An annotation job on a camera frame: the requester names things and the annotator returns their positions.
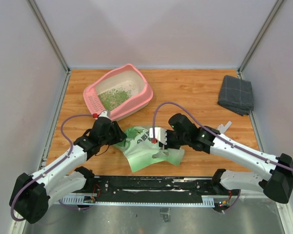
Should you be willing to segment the green cat litter bag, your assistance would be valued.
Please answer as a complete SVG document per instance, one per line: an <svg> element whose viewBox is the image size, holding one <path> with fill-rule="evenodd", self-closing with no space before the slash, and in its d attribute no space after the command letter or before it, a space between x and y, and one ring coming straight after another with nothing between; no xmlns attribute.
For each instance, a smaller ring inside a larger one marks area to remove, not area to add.
<svg viewBox="0 0 293 234"><path fill-rule="evenodd" d="M163 161L178 166L185 154L185 150L182 148L163 149L159 143L152 143L152 139L149 137L149 127L129 127L125 130L125 134L127 138L113 146L126 157L133 173Z"/></svg>

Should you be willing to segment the pink litter box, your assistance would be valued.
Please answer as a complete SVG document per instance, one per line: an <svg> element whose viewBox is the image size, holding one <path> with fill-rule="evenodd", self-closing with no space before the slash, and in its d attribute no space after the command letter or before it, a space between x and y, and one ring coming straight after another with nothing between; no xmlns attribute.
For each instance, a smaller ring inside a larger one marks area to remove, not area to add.
<svg viewBox="0 0 293 234"><path fill-rule="evenodd" d="M126 64L87 86L83 98L91 114L107 110L111 120L119 121L148 105L153 90L134 65Z"/></svg>

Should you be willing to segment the white plastic bag clip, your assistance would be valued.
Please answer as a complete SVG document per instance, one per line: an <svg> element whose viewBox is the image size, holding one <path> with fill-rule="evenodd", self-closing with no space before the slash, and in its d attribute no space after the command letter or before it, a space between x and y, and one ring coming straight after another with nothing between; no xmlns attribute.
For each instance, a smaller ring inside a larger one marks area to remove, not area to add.
<svg viewBox="0 0 293 234"><path fill-rule="evenodd" d="M232 125L232 122L231 121L228 121L226 124L220 124L217 129L219 130L219 132L221 134L224 134L228 129L229 127Z"/></svg>

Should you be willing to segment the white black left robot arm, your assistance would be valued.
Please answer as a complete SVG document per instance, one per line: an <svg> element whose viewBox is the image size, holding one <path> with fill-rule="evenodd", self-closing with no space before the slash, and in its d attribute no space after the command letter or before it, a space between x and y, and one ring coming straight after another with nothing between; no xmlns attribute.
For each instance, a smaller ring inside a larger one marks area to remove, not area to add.
<svg viewBox="0 0 293 234"><path fill-rule="evenodd" d="M93 127L70 142L69 149L55 161L32 174L18 176L9 201L12 219L34 224L64 196L78 190L91 192L95 181L89 171L75 167L96 155L101 147L120 143L126 137L116 121L98 117Z"/></svg>

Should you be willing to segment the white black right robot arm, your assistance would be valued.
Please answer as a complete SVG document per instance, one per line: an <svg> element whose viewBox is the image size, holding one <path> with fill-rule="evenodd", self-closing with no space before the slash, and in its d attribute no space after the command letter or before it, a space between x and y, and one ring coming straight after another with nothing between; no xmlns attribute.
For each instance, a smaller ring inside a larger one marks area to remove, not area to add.
<svg viewBox="0 0 293 234"><path fill-rule="evenodd" d="M271 200L287 204L293 191L293 159L282 153L279 156L266 154L240 144L219 130L197 127L185 115L177 113L169 121L166 145L190 148L227 158L249 169L249 172L234 172L218 169L212 177L211 189L216 195L228 190L248 190L263 193Z"/></svg>

